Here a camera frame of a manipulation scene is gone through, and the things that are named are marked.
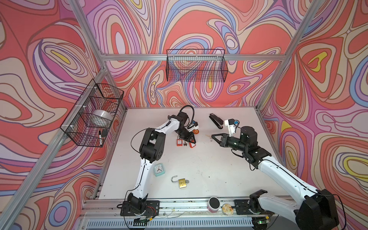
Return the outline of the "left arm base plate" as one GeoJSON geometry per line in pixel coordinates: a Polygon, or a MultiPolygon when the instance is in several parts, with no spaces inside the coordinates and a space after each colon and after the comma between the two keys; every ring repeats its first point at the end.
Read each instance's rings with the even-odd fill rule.
{"type": "Polygon", "coordinates": [[[117,208],[120,209],[120,215],[124,217],[155,217],[159,214],[160,201],[148,200],[138,206],[132,205],[127,201],[122,204],[118,204],[117,208]]]}

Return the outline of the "red small padlock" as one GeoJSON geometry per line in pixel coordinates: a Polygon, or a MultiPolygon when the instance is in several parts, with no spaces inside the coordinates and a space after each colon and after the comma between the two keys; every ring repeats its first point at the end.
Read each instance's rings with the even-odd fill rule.
{"type": "Polygon", "coordinates": [[[177,139],[177,140],[176,140],[176,145],[177,145],[178,147],[183,146],[183,140],[182,140],[182,139],[177,139]]]}

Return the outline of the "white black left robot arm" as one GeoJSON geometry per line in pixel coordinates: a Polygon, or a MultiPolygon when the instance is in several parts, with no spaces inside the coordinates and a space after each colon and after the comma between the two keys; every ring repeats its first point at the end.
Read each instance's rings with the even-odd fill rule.
{"type": "Polygon", "coordinates": [[[195,110],[191,105],[183,106],[177,115],[168,116],[167,121],[156,128],[146,128],[140,148],[140,172],[133,189],[126,192],[122,210],[130,209],[136,214],[143,214],[147,209],[147,181],[152,173],[153,163],[158,161],[164,152],[167,134],[176,133],[179,140],[196,144],[194,130],[198,123],[194,120],[195,110]]]}

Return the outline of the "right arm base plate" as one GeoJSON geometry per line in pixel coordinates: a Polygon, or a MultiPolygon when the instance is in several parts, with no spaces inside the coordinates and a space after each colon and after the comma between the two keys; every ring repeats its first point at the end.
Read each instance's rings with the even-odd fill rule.
{"type": "Polygon", "coordinates": [[[237,215],[267,215],[273,216],[274,212],[261,210],[251,211],[249,199],[236,199],[232,208],[235,210],[237,215]]]}

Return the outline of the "brass padlock shackle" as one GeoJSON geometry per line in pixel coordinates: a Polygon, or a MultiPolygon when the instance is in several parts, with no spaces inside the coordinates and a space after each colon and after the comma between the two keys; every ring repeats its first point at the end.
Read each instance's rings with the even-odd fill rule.
{"type": "Polygon", "coordinates": [[[171,178],[171,182],[172,183],[177,183],[179,188],[182,189],[182,188],[186,188],[187,185],[189,184],[189,180],[185,179],[185,178],[182,178],[182,179],[178,179],[178,180],[174,180],[175,178],[177,178],[177,175],[173,176],[171,178]]]}

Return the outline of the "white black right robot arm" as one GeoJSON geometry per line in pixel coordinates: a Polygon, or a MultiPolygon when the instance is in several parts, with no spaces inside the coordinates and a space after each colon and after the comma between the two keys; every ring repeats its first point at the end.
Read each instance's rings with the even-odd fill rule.
{"type": "Polygon", "coordinates": [[[240,158],[273,179],[294,200],[290,202],[265,190],[258,190],[249,196],[248,210],[251,213],[271,211],[293,221],[301,230],[331,230],[339,225],[334,195],[292,174],[270,152],[258,145],[257,132],[253,127],[242,127],[239,138],[227,133],[211,137],[223,148],[240,151],[240,158]]]}

